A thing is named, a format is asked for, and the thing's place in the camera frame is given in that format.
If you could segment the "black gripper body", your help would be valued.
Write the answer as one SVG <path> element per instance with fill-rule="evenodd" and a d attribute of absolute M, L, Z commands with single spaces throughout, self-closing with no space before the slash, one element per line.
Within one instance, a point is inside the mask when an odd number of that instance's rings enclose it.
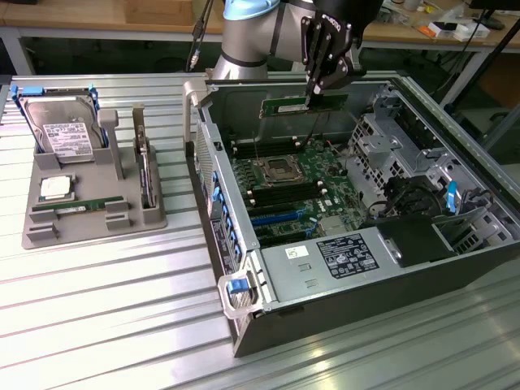
<path fill-rule="evenodd" d="M 350 26 L 353 39 L 362 43 L 366 27 L 373 22 L 383 4 L 382 0 L 316 0 L 320 15 L 327 15 L 344 28 Z"/>

